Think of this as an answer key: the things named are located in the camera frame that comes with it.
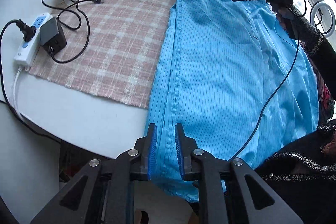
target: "usb connector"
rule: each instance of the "usb connector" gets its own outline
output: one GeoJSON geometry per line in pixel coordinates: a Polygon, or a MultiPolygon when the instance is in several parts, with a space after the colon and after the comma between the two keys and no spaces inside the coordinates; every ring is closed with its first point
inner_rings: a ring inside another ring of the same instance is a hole
{"type": "Polygon", "coordinates": [[[97,4],[104,3],[104,0],[93,0],[93,3],[97,3],[97,4]]]}

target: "pink plaid fabric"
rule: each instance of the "pink plaid fabric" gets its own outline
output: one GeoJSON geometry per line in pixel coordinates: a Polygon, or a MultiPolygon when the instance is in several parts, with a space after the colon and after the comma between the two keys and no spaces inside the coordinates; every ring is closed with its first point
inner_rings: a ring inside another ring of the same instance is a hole
{"type": "MultiPolygon", "coordinates": [[[[84,53],[58,64],[40,49],[29,74],[127,105],[148,108],[152,82],[165,37],[170,8],[176,0],[105,0],[82,3],[90,21],[90,41],[84,53]]],[[[63,13],[75,26],[77,19],[63,13]]],[[[67,60],[86,41],[86,22],[77,31],[63,27],[67,46],[55,57],[67,60]]]]}

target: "white power strip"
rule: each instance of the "white power strip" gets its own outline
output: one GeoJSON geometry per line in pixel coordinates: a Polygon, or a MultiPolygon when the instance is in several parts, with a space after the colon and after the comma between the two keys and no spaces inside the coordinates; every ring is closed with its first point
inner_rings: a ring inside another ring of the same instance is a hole
{"type": "Polygon", "coordinates": [[[14,56],[14,60],[18,65],[23,67],[32,66],[40,47],[40,27],[51,18],[52,16],[49,13],[43,13],[33,22],[32,25],[36,27],[34,37],[29,42],[22,41],[14,56]]]}

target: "white cable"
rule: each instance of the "white cable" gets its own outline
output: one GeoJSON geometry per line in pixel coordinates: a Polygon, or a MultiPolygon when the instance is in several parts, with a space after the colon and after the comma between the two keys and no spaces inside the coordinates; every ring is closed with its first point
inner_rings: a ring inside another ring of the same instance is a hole
{"type": "Polygon", "coordinates": [[[19,79],[19,76],[21,74],[21,71],[22,71],[22,66],[20,66],[18,69],[17,69],[17,72],[16,72],[16,75],[15,75],[15,79],[14,79],[14,84],[13,84],[13,102],[14,102],[14,109],[15,109],[15,112],[16,114],[18,115],[18,117],[22,120],[22,116],[21,116],[21,113],[19,112],[19,109],[17,107],[17,102],[16,102],[16,84],[17,84],[17,80],[19,79]]]}

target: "striped fabric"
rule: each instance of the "striped fabric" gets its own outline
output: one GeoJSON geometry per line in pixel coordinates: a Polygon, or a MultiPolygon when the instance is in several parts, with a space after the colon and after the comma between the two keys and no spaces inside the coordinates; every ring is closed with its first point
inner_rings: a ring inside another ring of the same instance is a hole
{"type": "MultiPolygon", "coordinates": [[[[228,160],[249,138],[295,52],[296,41],[265,1],[177,0],[147,118],[147,126],[157,124],[155,182],[196,202],[197,189],[179,175],[175,125],[182,123],[199,148],[228,160]]],[[[292,72],[239,156],[256,168],[284,145],[313,132],[318,115],[316,80],[300,47],[292,72]]]]}
{"type": "MultiPolygon", "coordinates": [[[[70,89],[148,108],[169,10],[175,1],[82,3],[79,6],[91,27],[85,52],[71,63],[58,64],[41,49],[29,73],[70,89]]],[[[61,20],[71,26],[78,22],[69,13],[64,13],[61,20]]],[[[78,31],[63,27],[68,44],[56,55],[57,59],[67,60],[82,49],[87,33],[83,17],[82,21],[78,31]]]]}

